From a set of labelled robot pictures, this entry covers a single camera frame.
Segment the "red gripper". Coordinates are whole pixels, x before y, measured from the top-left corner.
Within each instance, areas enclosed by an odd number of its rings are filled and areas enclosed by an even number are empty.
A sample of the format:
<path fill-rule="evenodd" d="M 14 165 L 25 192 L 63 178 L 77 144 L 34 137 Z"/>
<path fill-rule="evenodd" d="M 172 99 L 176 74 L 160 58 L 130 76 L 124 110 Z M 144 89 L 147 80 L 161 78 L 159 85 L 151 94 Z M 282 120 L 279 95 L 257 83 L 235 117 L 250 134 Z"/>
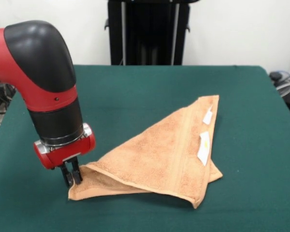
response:
<path fill-rule="evenodd" d="M 82 136 L 72 143 L 62 146 L 47 146 L 41 140 L 34 142 L 33 148 L 40 162 L 46 169 L 54 169 L 60 167 L 63 179 L 68 188 L 73 185 L 73 178 L 77 185 L 83 181 L 78 155 L 84 155 L 95 148 L 96 141 L 93 130 L 88 124 L 83 124 L 84 132 Z M 72 174 L 67 169 L 64 162 L 72 159 Z"/>

